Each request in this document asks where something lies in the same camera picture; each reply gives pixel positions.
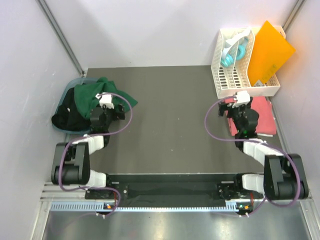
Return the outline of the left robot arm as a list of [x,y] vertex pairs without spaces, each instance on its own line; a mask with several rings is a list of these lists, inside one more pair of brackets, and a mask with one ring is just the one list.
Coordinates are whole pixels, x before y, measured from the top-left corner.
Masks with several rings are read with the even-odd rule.
[[51,182],[59,184],[59,178],[63,185],[78,185],[96,188],[96,192],[102,198],[109,198],[114,191],[111,183],[108,183],[108,175],[97,172],[90,167],[90,155],[106,148],[110,136],[109,127],[112,122],[125,119],[123,105],[118,104],[114,108],[97,106],[90,112],[89,132],[83,139],[74,141],[66,151],[63,159],[62,171],[60,170],[61,158],[66,142],[58,143],[55,147],[53,164],[51,169]]

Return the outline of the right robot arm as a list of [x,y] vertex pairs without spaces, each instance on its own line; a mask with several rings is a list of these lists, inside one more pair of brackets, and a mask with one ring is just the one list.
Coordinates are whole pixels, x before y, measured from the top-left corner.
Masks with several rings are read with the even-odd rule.
[[218,114],[231,119],[236,127],[235,146],[244,154],[263,165],[263,174],[242,173],[237,176],[233,192],[245,198],[251,191],[264,194],[269,200],[289,200],[298,195],[299,199],[309,196],[302,159],[298,154],[290,154],[289,159],[281,151],[270,148],[258,138],[259,113],[251,108],[251,103],[234,107],[232,102],[218,104]]

